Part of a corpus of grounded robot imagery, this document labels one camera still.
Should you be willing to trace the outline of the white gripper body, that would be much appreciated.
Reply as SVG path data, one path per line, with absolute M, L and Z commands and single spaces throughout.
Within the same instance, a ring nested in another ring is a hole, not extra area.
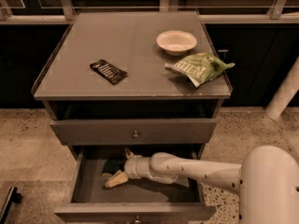
M 149 178 L 150 158 L 133 155 L 126 161 L 124 171 L 131 179 Z

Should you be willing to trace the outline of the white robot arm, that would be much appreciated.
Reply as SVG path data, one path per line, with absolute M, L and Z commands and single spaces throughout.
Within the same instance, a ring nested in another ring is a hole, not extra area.
M 185 176 L 237 194 L 239 224 L 299 224 L 299 164 L 279 147 L 256 147 L 240 164 L 165 152 L 144 157 L 129 149 L 125 156 L 124 169 L 106 181 L 107 188 L 141 178 L 172 184 Z

